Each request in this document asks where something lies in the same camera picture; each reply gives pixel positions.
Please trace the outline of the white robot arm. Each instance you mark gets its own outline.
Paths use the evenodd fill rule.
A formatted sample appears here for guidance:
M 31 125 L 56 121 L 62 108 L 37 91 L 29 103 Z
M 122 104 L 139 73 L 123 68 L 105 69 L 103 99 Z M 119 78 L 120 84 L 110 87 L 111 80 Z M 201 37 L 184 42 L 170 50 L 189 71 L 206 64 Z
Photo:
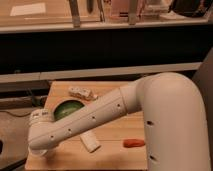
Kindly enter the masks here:
M 141 111 L 149 171 L 212 171 L 208 124 L 197 85 L 174 72 L 118 87 L 54 122 L 49 113 L 30 117 L 28 146 L 49 150 L 60 142 Z

